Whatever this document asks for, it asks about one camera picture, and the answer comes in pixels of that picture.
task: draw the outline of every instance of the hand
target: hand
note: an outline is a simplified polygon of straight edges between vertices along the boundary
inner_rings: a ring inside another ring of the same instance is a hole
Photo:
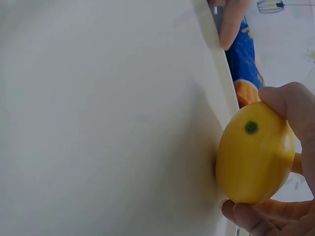
[[[224,50],[228,50],[240,29],[250,0],[209,0],[209,3],[212,6],[224,6],[220,44]]]
[[[264,87],[260,99],[286,118],[301,141],[302,153],[295,155],[292,171],[303,174],[315,194],[315,96],[302,84],[280,88]],[[257,206],[236,205],[228,200],[222,213],[253,236],[314,236],[315,200],[282,203],[268,200]]]

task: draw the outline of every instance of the fingernail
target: fingernail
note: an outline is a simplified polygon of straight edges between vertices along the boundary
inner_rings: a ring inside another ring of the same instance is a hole
[[[237,206],[237,204],[234,204],[234,206],[233,206],[233,208],[232,208],[232,211],[234,211],[235,210],[235,207]]]
[[[222,209],[223,204],[224,204],[227,200],[228,200],[228,199],[222,200],[222,202],[221,202],[220,205],[219,205],[220,209]]]

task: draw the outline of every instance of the blue package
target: blue package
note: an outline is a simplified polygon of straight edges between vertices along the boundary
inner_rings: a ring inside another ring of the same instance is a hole
[[[225,52],[240,108],[259,101],[264,80],[257,69],[252,32],[244,19],[232,46]]]

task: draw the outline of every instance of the yellow lemon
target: yellow lemon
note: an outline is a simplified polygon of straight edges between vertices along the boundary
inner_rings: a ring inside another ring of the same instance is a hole
[[[287,120],[263,102],[240,109],[220,140],[216,178],[235,203],[259,204],[285,183],[295,155]]]

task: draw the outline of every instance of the finger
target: finger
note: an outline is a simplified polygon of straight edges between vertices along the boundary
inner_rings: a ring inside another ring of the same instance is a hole
[[[276,226],[279,230],[282,230],[284,227],[286,227],[288,224],[291,223],[289,220],[280,220],[280,219],[269,219],[269,222]]]
[[[296,153],[294,157],[294,162],[293,166],[291,169],[291,172],[303,175],[303,170],[302,170],[302,155],[300,153]]]
[[[210,0],[209,4],[211,6],[224,6],[225,5],[225,0]]]
[[[302,145],[303,175],[315,195],[315,96],[293,82],[279,88],[262,87],[260,99],[285,117]]]
[[[314,209],[313,201],[283,203],[276,200],[267,200],[262,204],[254,206],[261,214],[268,217],[298,220]]]
[[[235,216],[234,216],[234,212],[233,212],[233,207],[235,206],[235,203],[232,202],[231,200],[227,200],[226,202],[223,203],[221,210],[222,210],[222,214],[229,219],[230,221],[232,221],[234,224],[238,224]]]
[[[234,206],[234,216],[239,226],[254,236],[276,236],[280,230],[250,205]]]
[[[250,0],[227,0],[220,29],[220,44],[224,50],[232,45]]]

